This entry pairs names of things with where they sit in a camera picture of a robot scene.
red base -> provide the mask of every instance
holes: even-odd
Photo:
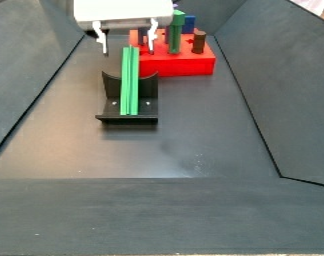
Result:
[[[169,45],[165,44],[165,30],[158,29],[158,38],[154,41],[154,55],[149,54],[147,45],[138,45],[138,32],[130,31],[130,44],[139,47],[139,76],[150,76],[158,71],[158,76],[194,76],[212,75],[216,56],[206,43],[204,53],[192,52],[193,34],[181,35],[181,53],[169,54]]]

black holder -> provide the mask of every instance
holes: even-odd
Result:
[[[121,115],[121,84],[122,79],[105,72],[103,85],[106,103],[103,114],[95,118],[105,123],[155,124],[158,122],[158,73],[138,80],[138,115]]]

black stand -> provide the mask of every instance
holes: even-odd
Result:
[[[158,73],[138,81],[138,115],[121,115],[121,83],[119,77],[103,72],[106,103],[103,114],[95,118],[105,123],[157,124],[158,122]]]

green block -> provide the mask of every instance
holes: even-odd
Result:
[[[184,26],[185,19],[186,19],[186,13],[180,10],[174,10],[174,16],[173,16],[173,21],[170,26]]]
[[[169,53],[178,54],[181,46],[182,26],[185,25],[186,14],[174,10],[173,22],[169,26]]]
[[[130,46],[123,48],[121,115],[138,115],[138,67],[139,50]]]

gray surface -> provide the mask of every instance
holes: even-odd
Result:
[[[246,0],[181,0],[180,10],[196,15],[196,27],[213,35]]]
[[[102,126],[102,71],[121,76],[127,37],[83,40],[0,149],[0,178],[244,177],[277,173],[213,37],[213,76],[159,79],[158,126]]]
[[[213,37],[214,76],[161,79],[158,129],[131,131],[94,118],[113,39],[107,61],[83,40],[2,148],[0,254],[324,253],[324,188],[278,178]]]
[[[324,184],[324,21],[249,0],[216,36],[282,175]]]
[[[81,38],[49,0],[0,2],[0,142]]]
[[[324,254],[324,188],[277,178],[0,181],[0,255],[166,253]]]

